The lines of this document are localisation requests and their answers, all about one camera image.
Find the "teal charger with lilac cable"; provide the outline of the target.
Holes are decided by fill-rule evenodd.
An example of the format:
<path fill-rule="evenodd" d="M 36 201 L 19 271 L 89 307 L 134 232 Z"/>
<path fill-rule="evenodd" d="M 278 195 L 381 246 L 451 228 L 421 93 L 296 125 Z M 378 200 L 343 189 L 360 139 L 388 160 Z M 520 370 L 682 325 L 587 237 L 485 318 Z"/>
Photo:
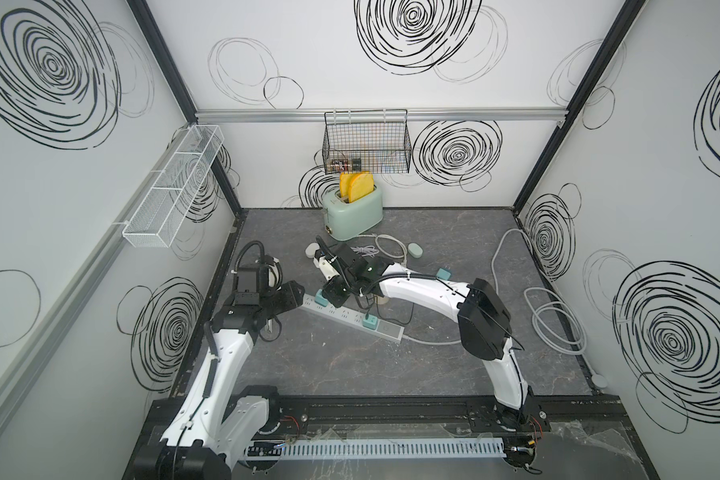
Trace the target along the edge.
<path fill-rule="evenodd" d="M 321 289 L 318 289 L 315 294 L 315 302 L 321 307 L 327 307 L 329 305 L 329 301 L 323 296 Z"/>

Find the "teal charger with black cable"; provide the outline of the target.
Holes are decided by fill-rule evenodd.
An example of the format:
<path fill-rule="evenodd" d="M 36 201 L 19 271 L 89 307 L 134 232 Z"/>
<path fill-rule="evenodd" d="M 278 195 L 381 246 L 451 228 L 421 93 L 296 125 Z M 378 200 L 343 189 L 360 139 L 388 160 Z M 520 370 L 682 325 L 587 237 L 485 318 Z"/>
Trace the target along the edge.
<path fill-rule="evenodd" d="M 379 319 L 375 315 L 366 314 L 362 318 L 362 326 L 368 330 L 376 331 L 378 329 Z"/>

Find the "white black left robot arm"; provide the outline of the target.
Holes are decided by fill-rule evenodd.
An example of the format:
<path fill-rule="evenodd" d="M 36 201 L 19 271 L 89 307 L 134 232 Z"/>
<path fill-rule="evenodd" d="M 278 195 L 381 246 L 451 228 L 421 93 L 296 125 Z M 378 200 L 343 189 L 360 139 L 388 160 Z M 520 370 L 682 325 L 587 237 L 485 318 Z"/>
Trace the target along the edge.
<path fill-rule="evenodd" d="M 305 289 L 286 281 L 264 244 L 245 244 L 234 262 L 233 290 L 203 325 L 206 355 L 188 393 L 160 439 L 133 455 L 133 479 L 229 479 L 261 430 L 280 422 L 278 393 L 267 386 L 234 393 L 257 344 L 279 338 L 281 315 L 302 306 Z"/>

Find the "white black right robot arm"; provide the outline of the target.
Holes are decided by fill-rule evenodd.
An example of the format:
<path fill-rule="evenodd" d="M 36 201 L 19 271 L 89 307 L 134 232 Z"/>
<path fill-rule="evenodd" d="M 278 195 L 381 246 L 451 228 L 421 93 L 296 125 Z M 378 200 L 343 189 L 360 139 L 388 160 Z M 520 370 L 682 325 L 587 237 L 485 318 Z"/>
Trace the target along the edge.
<path fill-rule="evenodd" d="M 386 297 L 410 302 L 454 321 L 459 343 L 482 361 L 493 389 L 499 421 L 507 429 L 537 426 L 528 401 L 532 389 L 515 351 L 524 346 L 512 333 L 511 314 L 486 280 L 445 280 L 382 258 L 346 263 L 320 255 L 313 263 L 325 277 L 323 297 L 341 307 L 351 297 Z"/>

